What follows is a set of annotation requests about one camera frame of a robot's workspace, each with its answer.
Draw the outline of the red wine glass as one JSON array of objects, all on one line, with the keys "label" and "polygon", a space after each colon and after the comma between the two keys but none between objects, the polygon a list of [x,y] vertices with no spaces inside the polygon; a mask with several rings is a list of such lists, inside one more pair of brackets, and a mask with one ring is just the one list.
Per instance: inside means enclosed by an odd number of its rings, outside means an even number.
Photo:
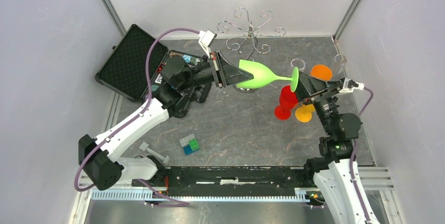
[{"label": "red wine glass", "polygon": [[298,99],[291,90],[291,86],[282,88],[279,96],[279,105],[274,110],[274,115],[278,120],[287,120],[291,117],[291,111],[298,104]]}]

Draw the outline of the yellow wine glass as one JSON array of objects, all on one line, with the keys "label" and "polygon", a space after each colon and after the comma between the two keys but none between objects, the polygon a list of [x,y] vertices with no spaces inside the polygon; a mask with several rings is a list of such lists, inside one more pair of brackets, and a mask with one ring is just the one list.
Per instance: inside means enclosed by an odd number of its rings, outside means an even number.
[{"label": "yellow wine glass", "polygon": [[302,105],[301,107],[297,108],[295,111],[295,117],[298,121],[302,123],[307,123],[312,120],[312,114],[315,112],[315,107],[312,104],[309,105]]}]

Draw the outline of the orange wine glass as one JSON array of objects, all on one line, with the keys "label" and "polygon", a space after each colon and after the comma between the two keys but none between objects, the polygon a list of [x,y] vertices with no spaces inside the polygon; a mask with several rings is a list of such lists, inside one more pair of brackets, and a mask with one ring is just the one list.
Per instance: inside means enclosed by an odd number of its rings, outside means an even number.
[{"label": "orange wine glass", "polygon": [[312,67],[310,76],[320,80],[329,81],[332,79],[333,73],[326,65],[319,64]]}]

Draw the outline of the green wine glass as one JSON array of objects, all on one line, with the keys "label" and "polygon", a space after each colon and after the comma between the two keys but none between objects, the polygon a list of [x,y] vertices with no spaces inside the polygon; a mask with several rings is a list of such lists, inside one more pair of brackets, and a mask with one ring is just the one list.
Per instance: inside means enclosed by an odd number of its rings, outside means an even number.
[{"label": "green wine glass", "polygon": [[290,90],[292,92],[295,92],[297,89],[300,74],[298,68],[293,68],[291,77],[278,76],[267,66],[255,61],[240,60],[239,68],[253,75],[251,80],[236,84],[236,86],[239,88],[259,89],[274,81],[284,80],[290,81]]}]

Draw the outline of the clear wine glass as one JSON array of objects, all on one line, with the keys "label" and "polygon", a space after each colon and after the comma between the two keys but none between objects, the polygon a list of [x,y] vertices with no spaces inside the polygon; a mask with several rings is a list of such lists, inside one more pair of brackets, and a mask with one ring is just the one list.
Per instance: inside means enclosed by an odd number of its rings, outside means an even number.
[{"label": "clear wine glass", "polygon": [[306,69],[305,61],[300,58],[292,59],[290,65],[291,65],[291,72],[293,72],[293,70],[295,69],[298,69],[299,72],[304,72]]},{"label": "clear wine glass", "polygon": [[348,63],[348,58],[345,55],[336,55],[333,61],[333,68],[332,68],[333,76],[334,77],[340,76],[344,71],[347,63]]}]

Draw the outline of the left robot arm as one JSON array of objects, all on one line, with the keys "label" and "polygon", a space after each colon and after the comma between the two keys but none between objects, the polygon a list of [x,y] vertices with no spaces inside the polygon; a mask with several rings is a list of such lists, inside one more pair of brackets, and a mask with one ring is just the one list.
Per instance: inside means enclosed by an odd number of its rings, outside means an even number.
[{"label": "left robot arm", "polygon": [[107,190],[122,180],[145,180],[152,186],[164,181],[165,172],[150,158],[125,158],[122,154],[155,126],[184,116],[188,91],[212,83],[222,88],[254,79],[253,73],[245,69],[245,60],[234,66],[219,52],[209,55],[209,60],[195,66],[180,55],[166,56],[158,67],[162,84],[136,111],[106,132],[96,137],[86,134],[79,140],[75,190]]}]

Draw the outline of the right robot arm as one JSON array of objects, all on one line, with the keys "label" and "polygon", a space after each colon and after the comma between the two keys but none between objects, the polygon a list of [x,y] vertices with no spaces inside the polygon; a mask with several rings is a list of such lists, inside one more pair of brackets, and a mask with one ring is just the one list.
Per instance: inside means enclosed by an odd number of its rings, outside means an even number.
[{"label": "right robot arm", "polygon": [[304,165],[304,182],[319,189],[335,223],[379,223],[358,174],[356,147],[363,123],[354,113],[340,113],[337,105],[339,95],[363,91],[365,85],[350,78],[326,81],[300,72],[291,89],[303,105],[314,106],[326,133],[320,138],[321,156]]}]

